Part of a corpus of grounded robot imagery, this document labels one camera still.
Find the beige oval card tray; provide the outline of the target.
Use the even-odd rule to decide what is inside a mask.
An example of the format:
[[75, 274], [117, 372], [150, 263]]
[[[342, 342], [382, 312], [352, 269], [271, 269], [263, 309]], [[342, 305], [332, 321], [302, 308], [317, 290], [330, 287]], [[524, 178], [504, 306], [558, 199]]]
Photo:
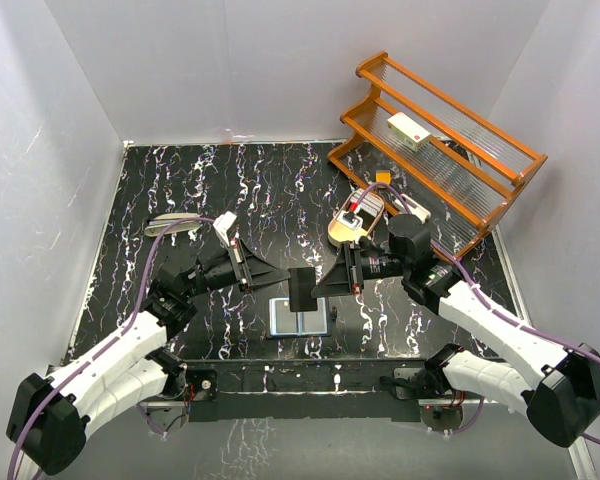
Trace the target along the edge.
[[341, 208], [329, 222], [328, 240], [334, 247], [343, 242], [358, 241], [361, 237], [369, 237], [384, 213], [384, 201], [373, 193], [360, 196], [363, 189], [352, 192]]

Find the black VIP card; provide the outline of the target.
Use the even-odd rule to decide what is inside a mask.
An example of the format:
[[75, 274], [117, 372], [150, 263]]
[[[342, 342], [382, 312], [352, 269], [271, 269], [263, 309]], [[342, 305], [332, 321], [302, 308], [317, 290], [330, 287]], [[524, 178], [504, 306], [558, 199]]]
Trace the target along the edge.
[[292, 335], [298, 332], [297, 314], [290, 309], [288, 300], [276, 303], [274, 327], [276, 335]]

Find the black leather card holder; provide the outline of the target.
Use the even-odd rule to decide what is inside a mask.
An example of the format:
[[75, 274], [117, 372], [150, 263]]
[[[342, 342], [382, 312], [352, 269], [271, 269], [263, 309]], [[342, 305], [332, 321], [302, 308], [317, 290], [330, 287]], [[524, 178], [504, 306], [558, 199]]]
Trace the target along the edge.
[[286, 297], [272, 298], [268, 301], [269, 321], [267, 326], [267, 337], [270, 339], [325, 337], [331, 335], [332, 325], [338, 317], [338, 310], [331, 306], [326, 298], [317, 300], [318, 310], [313, 312], [300, 312], [297, 314], [298, 332], [292, 335], [275, 334], [275, 305]]

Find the stack of credit cards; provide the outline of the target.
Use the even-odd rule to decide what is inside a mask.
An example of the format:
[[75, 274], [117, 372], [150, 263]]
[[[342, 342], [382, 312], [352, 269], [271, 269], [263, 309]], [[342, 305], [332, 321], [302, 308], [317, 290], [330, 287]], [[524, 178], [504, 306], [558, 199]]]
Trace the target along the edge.
[[359, 216], [367, 215], [376, 218], [384, 209], [384, 201], [373, 192], [367, 193], [361, 198], [362, 192], [356, 191], [352, 194], [351, 202], [358, 206]]

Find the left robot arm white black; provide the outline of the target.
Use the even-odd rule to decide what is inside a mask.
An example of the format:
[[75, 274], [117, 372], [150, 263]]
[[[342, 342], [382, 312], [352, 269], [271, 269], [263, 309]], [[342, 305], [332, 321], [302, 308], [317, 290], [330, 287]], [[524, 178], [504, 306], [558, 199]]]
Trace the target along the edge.
[[153, 396], [180, 396], [187, 376], [164, 348], [193, 319], [196, 297], [232, 286], [253, 293], [289, 277], [237, 238], [189, 270], [161, 269], [138, 310], [104, 340], [46, 377], [21, 381], [6, 427], [14, 444], [8, 478], [19, 463], [34, 479], [56, 475], [119, 414]]

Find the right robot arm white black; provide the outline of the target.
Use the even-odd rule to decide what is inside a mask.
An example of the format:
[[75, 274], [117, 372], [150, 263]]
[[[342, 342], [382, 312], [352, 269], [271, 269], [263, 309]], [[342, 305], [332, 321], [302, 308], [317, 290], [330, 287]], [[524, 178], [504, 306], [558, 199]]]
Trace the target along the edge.
[[600, 356], [591, 347], [566, 346], [500, 310], [460, 265], [438, 257], [431, 235], [413, 214], [388, 223], [388, 247], [367, 238], [345, 242], [313, 288], [315, 297], [358, 295], [370, 280], [398, 277], [409, 298], [469, 332], [500, 359], [490, 361], [457, 344], [445, 345], [409, 377], [381, 382], [412, 398], [470, 392], [522, 414], [546, 440], [567, 448], [600, 416]]

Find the white small device on shelf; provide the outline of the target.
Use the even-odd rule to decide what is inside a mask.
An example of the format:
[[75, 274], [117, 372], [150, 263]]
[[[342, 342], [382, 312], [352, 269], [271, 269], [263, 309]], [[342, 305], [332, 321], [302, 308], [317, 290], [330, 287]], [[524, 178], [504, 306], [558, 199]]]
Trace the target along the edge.
[[406, 194], [395, 198], [393, 204], [401, 214], [415, 215], [422, 224], [426, 224], [431, 218], [431, 212]]

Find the beige grey stapler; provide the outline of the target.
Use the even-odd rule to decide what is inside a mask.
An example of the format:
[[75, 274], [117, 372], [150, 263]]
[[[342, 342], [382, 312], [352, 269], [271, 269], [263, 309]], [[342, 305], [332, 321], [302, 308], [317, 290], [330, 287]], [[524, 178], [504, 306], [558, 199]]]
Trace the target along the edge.
[[202, 222], [196, 214], [191, 213], [165, 213], [149, 218], [145, 222], [144, 235], [157, 237], [163, 230], [167, 234], [193, 231], [196, 232], [202, 226]]

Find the orange small container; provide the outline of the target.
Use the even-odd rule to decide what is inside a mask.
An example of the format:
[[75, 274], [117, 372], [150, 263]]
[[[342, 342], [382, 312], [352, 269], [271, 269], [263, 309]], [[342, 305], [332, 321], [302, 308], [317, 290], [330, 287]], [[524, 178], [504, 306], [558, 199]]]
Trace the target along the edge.
[[376, 171], [375, 172], [375, 181], [378, 183], [390, 184], [392, 180], [392, 175], [390, 171]]

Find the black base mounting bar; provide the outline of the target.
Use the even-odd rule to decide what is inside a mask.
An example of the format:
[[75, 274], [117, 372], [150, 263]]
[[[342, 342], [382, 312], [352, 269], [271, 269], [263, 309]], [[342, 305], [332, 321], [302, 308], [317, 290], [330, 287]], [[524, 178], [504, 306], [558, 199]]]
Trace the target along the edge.
[[415, 399], [383, 377], [407, 377], [424, 363], [410, 359], [187, 361], [149, 412], [173, 410], [186, 421], [234, 419], [391, 419], [419, 422], [429, 407], [452, 406], [457, 421], [476, 394]]

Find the orange wooden shelf rack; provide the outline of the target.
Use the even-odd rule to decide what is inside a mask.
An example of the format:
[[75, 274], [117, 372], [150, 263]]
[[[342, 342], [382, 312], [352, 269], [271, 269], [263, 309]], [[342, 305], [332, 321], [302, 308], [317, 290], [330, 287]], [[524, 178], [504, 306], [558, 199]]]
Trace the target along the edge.
[[[365, 97], [340, 117], [351, 137], [328, 154], [355, 185], [363, 173], [387, 170], [395, 188], [431, 212], [426, 223], [440, 251], [456, 258], [479, 244], [547, 160], [461, 104], [385, 51], [356, 68]], [[387, 127], [403, 112], [431, 133], [412, 151]]]

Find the white red small box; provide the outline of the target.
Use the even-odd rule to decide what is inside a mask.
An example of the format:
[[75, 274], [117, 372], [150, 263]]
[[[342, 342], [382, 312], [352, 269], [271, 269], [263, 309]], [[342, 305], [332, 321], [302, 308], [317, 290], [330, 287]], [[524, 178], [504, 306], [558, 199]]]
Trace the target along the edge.
[[412, 151], [418, 151], [427, 145], [431, 133], [403, 112], [387, 119], [387, 127], [393, 135]]

